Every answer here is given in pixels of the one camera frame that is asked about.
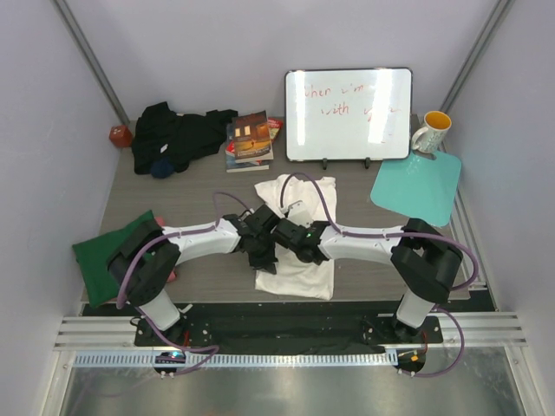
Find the white t-shirt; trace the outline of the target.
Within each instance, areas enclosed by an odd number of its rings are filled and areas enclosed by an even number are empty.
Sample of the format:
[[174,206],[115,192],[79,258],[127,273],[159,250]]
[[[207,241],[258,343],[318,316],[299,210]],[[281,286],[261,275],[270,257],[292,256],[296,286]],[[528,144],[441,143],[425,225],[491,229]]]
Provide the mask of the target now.
[[[336,179],[323,177],[317,181],[315,187],[308,180],[295,177],[290,178],[282,174],[276,179],[255,184],[257,195],[279,217],[283,216],[281,209],[302,201],[314,220],[325,220],[323,204],[318,196],[321,192],[330,215],[336,216]],[[302,263],[296,255],[276,246],[276,274],[258,271],[255,278],[255,289],[279,296],[301,296],[328,301],[334,292],[335,265],[332,261],[324,261],[320,265]]]

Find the brown Edward Tulane book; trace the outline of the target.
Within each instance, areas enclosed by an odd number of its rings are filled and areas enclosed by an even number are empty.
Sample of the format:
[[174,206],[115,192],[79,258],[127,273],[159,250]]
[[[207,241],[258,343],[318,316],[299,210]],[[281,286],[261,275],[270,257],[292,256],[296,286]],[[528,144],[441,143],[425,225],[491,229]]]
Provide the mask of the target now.
[[270,127],[265,111],[232,119],[232,144],[240,163],[273,159]]

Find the red Treehouse book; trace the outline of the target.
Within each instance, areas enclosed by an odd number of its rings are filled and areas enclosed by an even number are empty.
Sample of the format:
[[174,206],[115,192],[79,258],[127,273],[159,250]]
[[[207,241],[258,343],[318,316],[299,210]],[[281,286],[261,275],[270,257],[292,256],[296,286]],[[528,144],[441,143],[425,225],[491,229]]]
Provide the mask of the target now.
[[278,133],[280,132],[284,122],[282,120],[276,118],[269,118],[268,125],[269,125],[269,132],[271,137],[271,142],[277,138]]

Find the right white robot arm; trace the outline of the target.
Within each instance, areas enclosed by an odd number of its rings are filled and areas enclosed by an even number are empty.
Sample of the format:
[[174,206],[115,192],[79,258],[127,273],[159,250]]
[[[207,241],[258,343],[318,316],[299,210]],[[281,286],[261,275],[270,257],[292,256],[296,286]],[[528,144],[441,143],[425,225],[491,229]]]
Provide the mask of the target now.
[[428,313],[448,300],[463,260],[459,248],[415,218],[384,231],[283,218],[272,238],[303,263],[354,259],[392,266],[407,286],[391,322],[391,334],[403,342],[419,337]]

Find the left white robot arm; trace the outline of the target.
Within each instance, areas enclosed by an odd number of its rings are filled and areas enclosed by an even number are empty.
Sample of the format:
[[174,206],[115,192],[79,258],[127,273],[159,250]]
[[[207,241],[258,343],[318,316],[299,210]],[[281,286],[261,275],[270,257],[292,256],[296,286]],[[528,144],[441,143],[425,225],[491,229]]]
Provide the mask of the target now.
[[139,309],[149,332],[165,345],[184,345],[185,317],[165,290],[170,273],[189,260],[241,252],[253,270],[275,274],[278,260],[271,232],[278,221],[271,208],[261,205],[255,211],[228,214],[197,226],[140,223],[106,261],[108,274],[119,285],[117,302]]

